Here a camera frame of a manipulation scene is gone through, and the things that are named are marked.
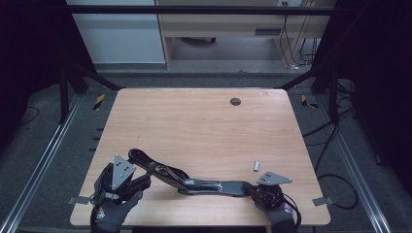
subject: wall outlet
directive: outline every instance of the wall outlet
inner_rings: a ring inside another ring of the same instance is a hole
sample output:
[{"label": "wall outlet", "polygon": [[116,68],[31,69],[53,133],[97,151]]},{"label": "wall outlet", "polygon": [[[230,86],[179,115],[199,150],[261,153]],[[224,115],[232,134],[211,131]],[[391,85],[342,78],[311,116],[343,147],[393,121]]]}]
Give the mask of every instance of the wall outlet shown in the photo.
[{"label": "wall outlet", "polygon": [[300,7],[302,0],[278,0],[278,7]]}]

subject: cabinet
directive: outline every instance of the cabinet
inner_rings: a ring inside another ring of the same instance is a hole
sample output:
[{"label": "cabinet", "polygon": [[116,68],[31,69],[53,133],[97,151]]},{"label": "cabinet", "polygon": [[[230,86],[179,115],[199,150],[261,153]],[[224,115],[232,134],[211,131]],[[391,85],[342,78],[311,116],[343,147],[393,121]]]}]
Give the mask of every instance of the cabinet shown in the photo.
[{"label": "cabinet", "polygon": [[[158,6],[253,6],[276,7],[278,0],[155,0]],[[332,7],[335,0],[302,0],[301,7]],[[300,49],[303,38],[322,38],[329,17],[246,15],[158,15],[163,51],[170,67],[173,42],[179,37],[271,37],[285,67]],[[284,25],[289,37],[283,33]],[[285,55],[280,52],[282,46]]]}]

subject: wooden table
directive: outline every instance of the wooden table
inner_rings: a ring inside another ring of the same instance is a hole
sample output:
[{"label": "wooden table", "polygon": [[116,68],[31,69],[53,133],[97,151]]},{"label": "wooden table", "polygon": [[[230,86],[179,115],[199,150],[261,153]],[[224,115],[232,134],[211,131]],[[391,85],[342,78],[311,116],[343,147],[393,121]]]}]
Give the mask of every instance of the wooden table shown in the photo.
[{"label": "wooden table", "polygon": [[[241,104],[233,106],[231,98]],[[294,199],[303,225],[330,221],[292,106],[281,89],[142,89],[119,92],[82,187],[93,184],[115,154],[130,149],[185,171],[191,178],[256,180],[266,171],[293,179],[281,184]],[[254,172],[255,161],[260,162]],[[134,176],[146,171],[137,167]],[[268,225],[250,197],[186,196],[152,178],[152,186],[131,210],[124,225]],[[91,204],[76,204],[71,222],[89,225]]]}]

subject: metal bracket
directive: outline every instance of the metal bracket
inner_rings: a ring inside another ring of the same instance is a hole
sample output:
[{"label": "metal bracket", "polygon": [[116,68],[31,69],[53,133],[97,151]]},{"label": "metal bracket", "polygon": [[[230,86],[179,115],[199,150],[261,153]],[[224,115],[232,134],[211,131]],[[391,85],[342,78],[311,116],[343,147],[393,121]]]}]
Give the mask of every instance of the metal bracket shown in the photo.
[{"label": "metal bracket", "polygon": [[133,164],[116,154],[113,164],[112,190],[117,190],[134,171],[136,171],[136,167]]},{"label": "metal bracket", "polygon": [[315,198],[312,200],[315,206],[322,206],[322,205],[331,205],[334,204],[334,201],[331,197],[320,197]]},{"label": "metal bracket", "polygon": [[87,205],[88,197],[84,197],[84,196],[69,197],[66,203],[70,205],[76,205],[76,203]]},{"label": "metal bracket", "polygon": [[274,174],[272,172],[266,172],[265,174],[263,174],[263,176],[257,179],[257,183],[269,185],[269,186],[277,185],[281,183],[291,183],[291,182],[292,182],[292,179]]}]

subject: gray floor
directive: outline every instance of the gray floor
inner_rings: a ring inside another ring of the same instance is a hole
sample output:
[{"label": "gray floor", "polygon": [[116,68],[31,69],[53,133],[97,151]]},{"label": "gray floor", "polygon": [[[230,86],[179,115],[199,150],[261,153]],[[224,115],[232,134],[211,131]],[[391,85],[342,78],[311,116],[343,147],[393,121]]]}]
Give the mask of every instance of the gray floor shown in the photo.
[{"label": "gray floor", "polygon": [[[298,76],[298,71],[286,70],[280,65],[279,56],[270,39],[218,38],[215,44],[207,41],[178,40],[174,50],[172,67],[169,70],[138,70],[119,74],[114,70],[101,73],[114,83],[127,87],[263,87],[279,86]],[[68,197],[77,196],[93,157],[93,151],[106,119],[109,115],[116,92],[99,83],[86,79],[89,90],[82,95],[82,101],[62,143],[48,167],[37,191],[34,193],[18,232],[87,232],[84,227],[71,225],[69,218],[73,206],[66,204]],[[309,103],[321,104],[327,98],[313,95],[310,83],[302,83],[289,90],[291,103],[302,133],[324,124],[327,119],[322,108],[312,109],[301,104],[301,95]],[[92,107],[97,96],[105,93],[106,98],[98,112]],[[12,210],[20,193],[26,186],[32,171],[47,147],[58,126],[59,99],[58,86],[54,85],[31,96],[29,106],[36,107],[39,114],[32,121],[21,125],[11,144],[0,157],[0,219],[5,219]],[[352,107],[350,100],[342,99],[340,112]],[[35,109],[27,109],[22,122],[36,116]],[[330,128],[305,138],[305,143],[313,164],[321,154],[323,143],[331,133]],[[340,120],[339,136],[345,139],[361,174],[376,199],[384,220],[392,232],[412,232],[412,200],[398,182],[389,167],[375,162],[374,151],[352,115]],[[352,172],[345,164],[345,154],[335,137],[326,150],[318,175],[332,173],[355,183]],[[332,197],[343,206],[355,200],[352,189],[334,178],[320,180],[325,196]],[[378,231],[373,225],[367,203],[360,200],[357,206],[345,211],[328,206],[331,223],[317,227],[317,232],[388,232]],[[302,226],[301,232],[312,232],[312,227]]]}]

